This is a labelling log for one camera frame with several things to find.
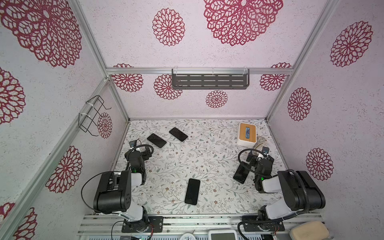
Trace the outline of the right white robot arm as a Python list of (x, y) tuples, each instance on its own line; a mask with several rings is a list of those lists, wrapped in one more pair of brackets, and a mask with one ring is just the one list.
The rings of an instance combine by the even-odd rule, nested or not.
[(254, 173), (254, 184), (260, 194), (282, 193), (283, 198), (258, 210), (258, 216), (248, 220), (252, 224), (275, 224), (312, 210), (323, 209), (326, 198), (306, 171), (288, 169), (272, 175), (274, 159), (267, 151), (245, 149), (238, 161)]

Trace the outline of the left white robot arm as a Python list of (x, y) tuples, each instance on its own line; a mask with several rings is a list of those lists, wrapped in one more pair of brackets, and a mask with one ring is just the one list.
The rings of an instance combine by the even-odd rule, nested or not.
[(147, 180), (145, 161), (153, 154), (150, 145), (139, 145), (125, 153), (127, 167), (124, 171), (100, 173), (100, 180), (93, 200), (95, 213), (118, 215), (132, 231), (145, 232), (150, 227), (145, 207), (133, 203), (132, 189), (143, 186)]

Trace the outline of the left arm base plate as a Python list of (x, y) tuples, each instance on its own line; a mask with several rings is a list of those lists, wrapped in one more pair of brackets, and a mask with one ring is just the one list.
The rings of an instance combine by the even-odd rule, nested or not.
[(149, 216), (143, 220), (128, 222), (124, 220), (122, 233), (161, 233), (163, 231), (164, 217)]

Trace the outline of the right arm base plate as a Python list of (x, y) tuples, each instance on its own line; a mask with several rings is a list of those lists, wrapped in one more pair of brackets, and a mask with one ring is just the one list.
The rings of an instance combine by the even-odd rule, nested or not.
[(258, 216), (242, 216), (246, 232), (283, 232), (285, 226), (282, 221), (259, 220)]

